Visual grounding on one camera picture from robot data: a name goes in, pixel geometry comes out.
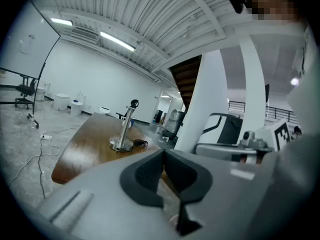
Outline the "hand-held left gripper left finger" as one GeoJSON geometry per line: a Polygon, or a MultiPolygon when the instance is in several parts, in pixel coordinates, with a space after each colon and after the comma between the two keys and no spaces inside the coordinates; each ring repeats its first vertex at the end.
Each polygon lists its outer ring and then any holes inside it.
{"type": "Polygon", "coordinates": [[[120,184],[127,166],[152,154],[146,151],[86,170],[54,191],[39,213],[75,238],[176,238],[162,208],[136,203],[120,184]]]}

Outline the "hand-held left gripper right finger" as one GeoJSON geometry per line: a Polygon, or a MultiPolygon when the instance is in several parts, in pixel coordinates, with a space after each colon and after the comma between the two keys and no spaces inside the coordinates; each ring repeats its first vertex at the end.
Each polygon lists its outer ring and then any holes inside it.
{"type": "Polygon", "coordinates": [[[167,237],[271,235],[271,156],[253,165],[166,150],[164,168],[180,197],[178,227],[167,237]]]}

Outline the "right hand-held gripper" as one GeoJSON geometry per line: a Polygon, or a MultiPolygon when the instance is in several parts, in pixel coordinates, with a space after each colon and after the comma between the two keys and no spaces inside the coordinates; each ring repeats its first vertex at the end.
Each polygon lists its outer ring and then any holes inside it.
{"type": "Polygon", "coordinates": [[[256,156],[258,152],[278,152],[291,142],[285,119],[265,125],[255,131],[246,131],[238,145],[199,143],[194,153],[207,158],[256,156]]]}

